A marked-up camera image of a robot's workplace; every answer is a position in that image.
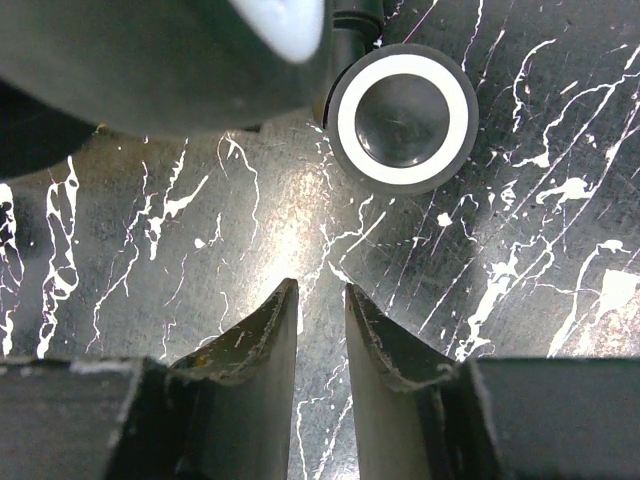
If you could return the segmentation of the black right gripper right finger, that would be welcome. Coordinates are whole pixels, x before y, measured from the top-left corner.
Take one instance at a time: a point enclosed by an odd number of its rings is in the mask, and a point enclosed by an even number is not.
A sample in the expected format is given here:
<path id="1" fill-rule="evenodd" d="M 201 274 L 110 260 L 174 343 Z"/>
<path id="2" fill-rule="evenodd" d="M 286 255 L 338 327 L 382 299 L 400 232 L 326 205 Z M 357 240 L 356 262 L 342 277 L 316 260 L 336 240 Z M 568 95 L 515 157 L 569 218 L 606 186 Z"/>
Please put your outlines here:
<path id="1" fill-rule="evenodd" d="M 635 479 L 635 358 L 454 362 L 357 285 L 345 326 L 364 479 Z"/>

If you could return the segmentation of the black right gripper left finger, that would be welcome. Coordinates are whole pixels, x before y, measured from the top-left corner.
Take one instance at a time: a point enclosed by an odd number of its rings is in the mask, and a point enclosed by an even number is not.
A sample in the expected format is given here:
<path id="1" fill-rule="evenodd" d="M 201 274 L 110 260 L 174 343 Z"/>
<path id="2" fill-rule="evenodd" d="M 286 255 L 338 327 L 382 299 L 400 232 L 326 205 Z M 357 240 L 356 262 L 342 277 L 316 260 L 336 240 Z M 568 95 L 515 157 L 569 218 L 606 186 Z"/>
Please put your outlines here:
<path id="1" fill-rule="evenodd" d="M 298 284 L 165 365 L 148 357 L 1 363 L 5 479 L 283 479 Z"/>

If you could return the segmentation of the yellow Pikachu suitcase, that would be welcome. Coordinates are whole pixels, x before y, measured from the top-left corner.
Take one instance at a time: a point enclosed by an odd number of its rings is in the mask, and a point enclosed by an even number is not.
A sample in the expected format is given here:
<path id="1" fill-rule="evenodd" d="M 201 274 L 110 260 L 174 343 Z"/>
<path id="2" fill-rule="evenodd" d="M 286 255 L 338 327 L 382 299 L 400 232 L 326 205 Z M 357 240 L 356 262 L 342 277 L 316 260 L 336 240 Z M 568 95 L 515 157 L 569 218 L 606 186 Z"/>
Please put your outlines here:
<path id="1" fill-rule="evenodd" d="M 344 171 L 420 194 L 452 178 L 478 131 L 450 57 L 375 48 L 383 1 L 5 1 L 1 175 L 50 167 L 105 125 L 177 137 L 257 131 L 304 107 Z"/>

